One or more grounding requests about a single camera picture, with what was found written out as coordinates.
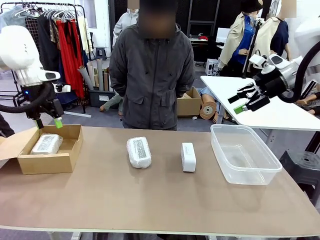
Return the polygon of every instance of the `gray floor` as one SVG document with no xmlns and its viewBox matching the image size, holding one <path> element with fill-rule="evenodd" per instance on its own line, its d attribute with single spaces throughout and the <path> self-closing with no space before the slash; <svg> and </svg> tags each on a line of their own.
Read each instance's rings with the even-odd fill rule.
<svg viewBox="0 0 320 240">
<path fill-rule="evenodd" d="M 205 87 L 203 82 L 200 79 L 200 76 L 204 75 L 203 72 L 196 73 L 196 80 L 194 86 L 196 88 Z M 1 74 L 0 73 L 0 91 L 14 91 L 15 85 L 10 79 L 10 75 Z M 3 101 L 0 100 L 0 104 L 12 106 L 11 101 Z M 70 112 L 82 113 L 82 108 L 76 107 L 72 109 Z M 110 127 L 110 128 L 121 128 L 122 123 L 118 116 L 117 110 L 110 110 L 109 112 L 99 112 L 98 108 L 87 107 L 87 114 L 92 115 L 92 118 L 87 117 L 78 117 L 72 115 L 64 115 L 62 118 L 62 122 L 64 124 L 81 124 L 83 126 L 90 127 Z M 4 118 L 9 122 L 11 127 L 16 131 L 20 132 L 26 129 L 29 129 L 35 126 L 32 120 L 26 118 L 25 114 L 9 114 L 9 113 L 1 113 Z M 52 118 L 46 114 L 41 116 L 43 123 L 49 124 L 53 123 Z M 209 132 L 211 121 L 197 119 L 192 120 L 190 118 L 180 118 L 178 120 L 178 131 L 189 131 L 189 132 Z M 262 138 L 262 140 L 266 140 L 266 136 L 259 130 L 256 129 L 258 135 Z M 304 151 L 307 144 L 311 140 L 314 132 L 307 131 L 288 131 L 288 130 L 280 130 L 277 133 L 277 138 L 270 148 L 272 152 L 280 158 L 284 151 L 288 149 L 294 149 L 296 151 Z M 318 202 L 317 209 L 320 212 L 320 201 Z M 71 233 L 62 233 L 62 240 L 69 240 L 71 237 Z M 84 240 L 91 239 L 92 235 L 90 233 L 85 233 L 83 236 Z M 16 231 L 16 230 L 6 230 L 0 229 L 0 240 L 49 240 L 49 236 L 46 232 L 33 232 L 33 231 Z"/>
</svg>

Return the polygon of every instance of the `clear plastic container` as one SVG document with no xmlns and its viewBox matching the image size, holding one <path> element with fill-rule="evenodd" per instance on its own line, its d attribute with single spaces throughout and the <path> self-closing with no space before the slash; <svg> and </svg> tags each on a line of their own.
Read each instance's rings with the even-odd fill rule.
<svg viewBox="0 0 320 240">
<path fill-rule="evenodd" d="M 211 145 L 225 179 L 231 184 L 268 185 L 282 165 L 248 126 L 211 126 Z"/>
</svg>

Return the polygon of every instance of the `jacket zipper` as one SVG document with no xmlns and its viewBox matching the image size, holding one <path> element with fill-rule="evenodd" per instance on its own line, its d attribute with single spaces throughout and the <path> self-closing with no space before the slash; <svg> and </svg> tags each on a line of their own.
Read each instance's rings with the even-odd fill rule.
<svg viewBox="0 0 320 240">
<path fill-rule="evenodd" d="M 154 76 L 153 76 L 153 83 L 152 83 L 152 96 L 151 96 L 150 113 L 149 113 L 149 129 L 151 129 L 151 110 L 152 110 L 152 104 L 154 101 L 155 79 L 156 79 L 156 74 L 157 74 L 159 48 L 160 48 L 160 41 L 158 41 L 158 45 L 157 45 L 156 51 L 155 51 L 155 67 L 154 67 Z"/>
</svg>

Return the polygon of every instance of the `red object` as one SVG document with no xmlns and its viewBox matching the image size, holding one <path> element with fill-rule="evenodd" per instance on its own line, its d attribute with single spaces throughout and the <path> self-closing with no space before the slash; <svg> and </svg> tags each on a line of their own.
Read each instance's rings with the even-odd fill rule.
<svg viewBox="0 0 320 240">
<path fill-rule="evenodd" d="M 204 40 L 209 40 L 209 38 L 207 38 L 206 36 L 200 36 L 199 39 L 204 39 Z"/>
<path fill-rule="evenodd" d="M 56 21 L 60 41 L 65 81 L 78 98 L 85 96 L 83 78 L 77 69 L 83 65 L 81 47 L 75 22 Z"/>
</svg>

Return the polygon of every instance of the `stool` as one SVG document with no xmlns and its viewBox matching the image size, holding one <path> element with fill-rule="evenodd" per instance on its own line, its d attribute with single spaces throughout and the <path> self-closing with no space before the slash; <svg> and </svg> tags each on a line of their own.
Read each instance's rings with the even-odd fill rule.
<svg viewBox="0 0 320 240">
<path fill-rule="evenodd" d="M 106 49 L 102 46 L 95 48 L 95 59 L 107 60 Z"/>
<path fill-rule="evenodd" d="M 308 151 L 287 150 L 280 163 L 315 206 L 320 196 L 320 157 Z"/>
</svg>

